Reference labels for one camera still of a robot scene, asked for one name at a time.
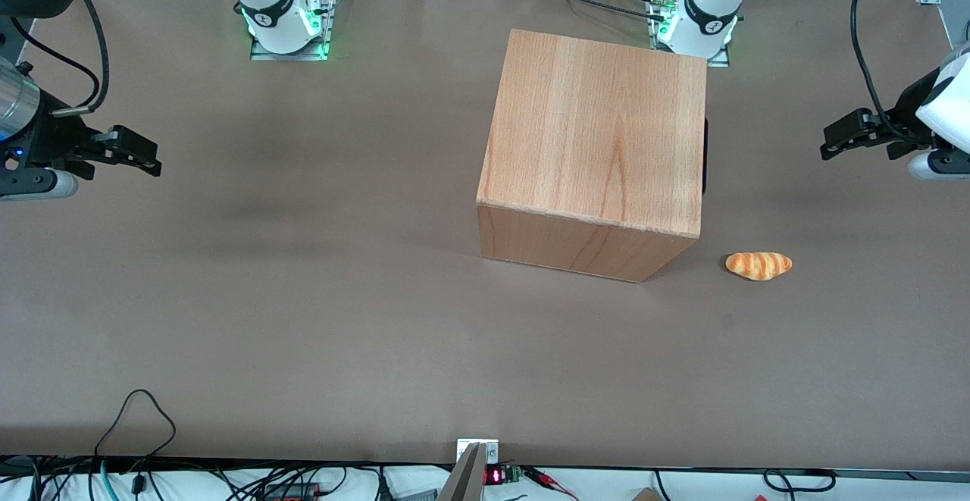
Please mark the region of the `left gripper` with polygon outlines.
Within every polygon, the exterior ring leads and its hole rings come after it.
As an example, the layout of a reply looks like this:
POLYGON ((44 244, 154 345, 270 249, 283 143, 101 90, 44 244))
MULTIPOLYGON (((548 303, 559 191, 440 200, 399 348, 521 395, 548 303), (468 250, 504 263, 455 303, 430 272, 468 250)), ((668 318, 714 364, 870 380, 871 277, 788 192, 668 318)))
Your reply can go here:
MULTIPOLYGON (((957 45, 941 65, 904 89, 890 118, 917 149, 969 146, 969 45, 957 45)), ((824 129, 821 159, 828 161, 854 149, 885 146, 895 141, 882 131, 884 122, 869 108, 857 108, 824 129)))

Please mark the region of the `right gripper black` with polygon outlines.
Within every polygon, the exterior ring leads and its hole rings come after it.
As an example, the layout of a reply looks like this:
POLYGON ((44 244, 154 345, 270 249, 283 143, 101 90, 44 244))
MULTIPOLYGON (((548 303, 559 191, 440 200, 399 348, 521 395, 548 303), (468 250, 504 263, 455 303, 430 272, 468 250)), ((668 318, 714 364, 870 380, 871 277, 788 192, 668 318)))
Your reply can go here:
POLYGON ((52 117, 49 112, 65 108, 63 101, 45 91, 31 121, 13 137, 3 139, 2 166, 11 159, 23 168, 53 168, 83 180, 93 180, 93 162, 126 165, 152 177, 161 175, 158 146, 151 139, 126 126, 111 126, 99 132, 88 127, 79 115, 52 117), (92 144, 94 153, 82 152, 92 144))

